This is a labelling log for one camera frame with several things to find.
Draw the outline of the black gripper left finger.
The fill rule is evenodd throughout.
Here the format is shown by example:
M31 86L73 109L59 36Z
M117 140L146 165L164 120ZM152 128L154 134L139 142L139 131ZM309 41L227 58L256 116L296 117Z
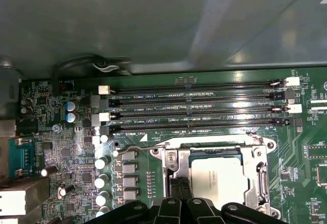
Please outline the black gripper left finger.
M91 220L92 223L180 223L183 178L170 180L170 196L148 206L132 201Z

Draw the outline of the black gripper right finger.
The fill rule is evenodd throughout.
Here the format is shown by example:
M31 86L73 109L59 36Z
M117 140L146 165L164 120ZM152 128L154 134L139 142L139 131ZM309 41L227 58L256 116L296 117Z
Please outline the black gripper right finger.
M282 223L281 220L239 203L227 203L221 210L209 205L207 200L193 196L190 181L181 180L182 200L193 223Z

